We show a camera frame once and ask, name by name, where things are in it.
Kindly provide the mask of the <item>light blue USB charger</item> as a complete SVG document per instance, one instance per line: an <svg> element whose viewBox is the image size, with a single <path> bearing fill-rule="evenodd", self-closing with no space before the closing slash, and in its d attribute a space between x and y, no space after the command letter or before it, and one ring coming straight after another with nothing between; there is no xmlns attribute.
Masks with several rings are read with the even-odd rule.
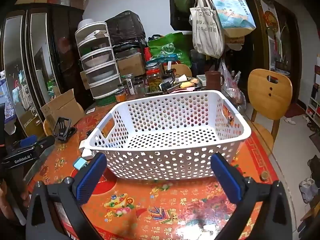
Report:
<svg viewBox="0 0 320 240"><path fill-rule="evenodd" d="M73 167L76 169L76 170L81 170L83 167L87 166L88 165L88 161L85 160L84 158L82 157L79 157L78 159L76 159L76 161L73 163Z"/></svg>

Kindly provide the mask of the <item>white perforated plastic basket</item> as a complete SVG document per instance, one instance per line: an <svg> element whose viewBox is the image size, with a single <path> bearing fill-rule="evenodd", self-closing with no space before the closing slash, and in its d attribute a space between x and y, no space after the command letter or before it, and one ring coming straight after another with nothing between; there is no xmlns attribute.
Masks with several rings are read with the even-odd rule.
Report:
<svg viewBox="0 0 320 240"><path fill-rule="evenodd" d="M221 92L199 90L118 103L84 140L119 178L183 180L211 177L212 154L231 162L250 135Z"/></svg>

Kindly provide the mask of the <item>black folding phone stand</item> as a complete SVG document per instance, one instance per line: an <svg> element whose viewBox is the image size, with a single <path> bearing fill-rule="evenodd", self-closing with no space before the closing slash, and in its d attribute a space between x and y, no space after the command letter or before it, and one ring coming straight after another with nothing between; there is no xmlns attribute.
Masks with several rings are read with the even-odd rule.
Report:
<svg viewBox="0 0 320 240"><path fill-rule="evenodd" d="M72 126L72 120L69 118L58 117L53 129L53 136L56 140L67 143L76 133L77 129Z"/></svg>

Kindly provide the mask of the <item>cardboard box on left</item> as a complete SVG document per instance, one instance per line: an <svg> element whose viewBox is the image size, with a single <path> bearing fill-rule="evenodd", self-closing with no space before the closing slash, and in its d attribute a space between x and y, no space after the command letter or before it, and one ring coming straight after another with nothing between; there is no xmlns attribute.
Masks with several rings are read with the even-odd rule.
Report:
<svg viewBox="0 0 320 240"><path fill-rule="evenodd" d="M59 117L71 119L71 126L74 126L85 115L83 108L74 97L74 89L51 100L41 107L41 111L51 129L54 128Z"/></svg>

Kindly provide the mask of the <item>white charger block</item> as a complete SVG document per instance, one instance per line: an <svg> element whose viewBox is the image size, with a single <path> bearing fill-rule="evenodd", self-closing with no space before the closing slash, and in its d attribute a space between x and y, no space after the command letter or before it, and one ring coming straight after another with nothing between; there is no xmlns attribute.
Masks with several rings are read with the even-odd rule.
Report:
<svg viewBox="0 0 320 240"><path fill-rule="evenodd" d="M91 160L94 158L95 154L90 149L85 147L85 142L85 140L80 141L79 152L83 159Z"/></svg>

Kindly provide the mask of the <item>red patterned tablecloth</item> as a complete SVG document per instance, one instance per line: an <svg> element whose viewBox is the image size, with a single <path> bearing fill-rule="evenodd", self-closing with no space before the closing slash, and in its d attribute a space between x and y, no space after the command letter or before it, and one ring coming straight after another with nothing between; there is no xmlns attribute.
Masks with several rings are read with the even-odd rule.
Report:
<svg viewBox="0 0 320 240"><path fill-rule="evenodd" d="M76 175L73 163L80 156L80 141L114 105L96 107L76 124L78 130L69 142L57 143L47 160L35 168L33 178L26 179L29 191L39 180L53 184ZM244 117L252 133L240 144L232 165L244 177L272 184L278 176L268 159L271 151L251 123L249 106ZM108 207L112 197L125 197L124 207ZM119 179L106 170L82 208L103 239L214 239L236 205L229 201L215 177L143 182Z"/></svg>

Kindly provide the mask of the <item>dark wooden wardrobe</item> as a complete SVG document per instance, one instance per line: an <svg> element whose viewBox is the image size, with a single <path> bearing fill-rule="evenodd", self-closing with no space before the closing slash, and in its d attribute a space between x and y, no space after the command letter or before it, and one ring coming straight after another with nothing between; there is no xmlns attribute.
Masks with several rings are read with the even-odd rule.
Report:
<svg viewBox="0 0 320 240"><path fill-rule="evenodd" d="M18 127L25 136L44 136L41 107L69 91L87 109L93 96L83 71L75 32L84 11L66 5L10 6L1 23L1 70Z"/></svg>

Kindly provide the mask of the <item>small orange jar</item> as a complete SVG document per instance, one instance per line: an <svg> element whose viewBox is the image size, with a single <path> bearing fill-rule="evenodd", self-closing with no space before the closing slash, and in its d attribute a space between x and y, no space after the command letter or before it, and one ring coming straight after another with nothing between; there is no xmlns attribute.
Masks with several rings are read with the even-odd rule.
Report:
<svg viewBox="0 0 320 240"><path fill-rule="evenodd" d="M116 102L124 102L126 101L126 93L125 90L120 89L115 93Z"/></svg>

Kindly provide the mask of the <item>brown cardboard box behind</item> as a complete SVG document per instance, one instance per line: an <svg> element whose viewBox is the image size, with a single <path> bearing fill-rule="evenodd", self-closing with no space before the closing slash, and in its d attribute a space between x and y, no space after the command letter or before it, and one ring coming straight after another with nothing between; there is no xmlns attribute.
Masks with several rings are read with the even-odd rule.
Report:
<svg viewBox="0 0 320 240"><path fill-rule="evenodd" d="M145 74L145 62L141 53L135 53L128 57L117 60L120 74L140 76Z"/></svg>

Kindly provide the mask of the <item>brown ceramic mug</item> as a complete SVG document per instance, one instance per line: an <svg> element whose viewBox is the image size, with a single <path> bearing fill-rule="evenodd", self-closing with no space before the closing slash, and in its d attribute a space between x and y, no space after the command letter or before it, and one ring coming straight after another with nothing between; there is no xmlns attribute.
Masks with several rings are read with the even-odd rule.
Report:
<svg viewBox="0 0 320 240"><path fill-rule="evenodd" d="M221 91L225 77L220 72L210 70L205 72L205 77L207 90Z"/></svg>

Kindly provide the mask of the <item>glass jar red lid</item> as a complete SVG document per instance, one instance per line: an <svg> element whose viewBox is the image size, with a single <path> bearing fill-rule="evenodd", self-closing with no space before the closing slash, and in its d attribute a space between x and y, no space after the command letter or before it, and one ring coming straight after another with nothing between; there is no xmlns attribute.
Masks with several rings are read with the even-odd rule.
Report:
<svg viewBox="0 0 320 240"><path fill-rule="evenodd" d="M146 71L146 78L149 84L150 92L158 92L161 90L162 74L159 67L148 68Z"/></svg>

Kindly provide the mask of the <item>black bag on boxes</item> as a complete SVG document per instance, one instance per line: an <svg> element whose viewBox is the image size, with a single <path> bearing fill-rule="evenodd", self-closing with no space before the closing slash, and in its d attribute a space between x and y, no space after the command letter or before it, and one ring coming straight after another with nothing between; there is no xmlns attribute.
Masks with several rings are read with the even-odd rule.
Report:
<svg viewBox="0 0 320 240"><path fill-rule="evenodd" d="M139 16L130 10L109 18L105 23L113 46L136 38L146 38Z"/></svg>

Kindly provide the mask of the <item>green shopping bag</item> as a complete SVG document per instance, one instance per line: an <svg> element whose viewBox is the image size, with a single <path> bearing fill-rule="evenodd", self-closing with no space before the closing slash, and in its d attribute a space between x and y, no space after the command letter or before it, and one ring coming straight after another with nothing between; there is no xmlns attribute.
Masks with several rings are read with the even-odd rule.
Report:
<svg viewBox="0 0 320 240"><path fill-rule="evenodd" d="M148 41L153 59L174 57L181 64L191 67L190 51L193 49L192 36L171 33Z"/></svg>

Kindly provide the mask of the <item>beige canvas tote bag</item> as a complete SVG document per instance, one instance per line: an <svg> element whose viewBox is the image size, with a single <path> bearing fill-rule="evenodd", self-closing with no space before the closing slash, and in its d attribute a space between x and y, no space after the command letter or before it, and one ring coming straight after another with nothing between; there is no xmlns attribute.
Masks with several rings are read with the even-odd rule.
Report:
<svg viewBox="0 0 320 240"><path fill-rule="evenodd" d="M225 41L223 28L212 0L195 0L190 8L194 49L203 55L219 59Z"/></svg>

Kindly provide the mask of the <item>blue illustrated tote bag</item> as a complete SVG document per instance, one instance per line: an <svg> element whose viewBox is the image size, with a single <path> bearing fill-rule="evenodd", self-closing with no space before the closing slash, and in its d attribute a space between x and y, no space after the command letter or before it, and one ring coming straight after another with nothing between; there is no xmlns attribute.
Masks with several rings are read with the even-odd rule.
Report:
<svg viewBox="0 0 320 240"><path fill-rule="evenodd" d="M238 38L256 29L246 0L212 0L225 35Z"/></svg>

